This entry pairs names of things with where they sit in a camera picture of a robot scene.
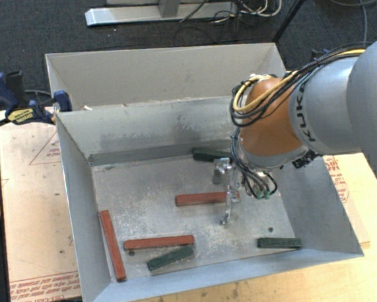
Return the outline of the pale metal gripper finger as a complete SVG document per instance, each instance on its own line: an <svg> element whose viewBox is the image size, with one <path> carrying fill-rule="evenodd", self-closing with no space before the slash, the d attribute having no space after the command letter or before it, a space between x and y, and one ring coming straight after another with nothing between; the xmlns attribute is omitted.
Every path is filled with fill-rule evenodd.
<svg viewBox="0 0 377 302"><path fill-rule="evenodd" d="M226 225L231 220L232 207L240 202L240 195L237 190L229 190L225 196L225 215L221 219L221 224Z"/></svg>
<svg viewBox="0 0 377 302"><path fill-rule="evenodd" d="M232 178L233 164L228 157L218 158L213 161L213 184L228 184Z"/></svg>

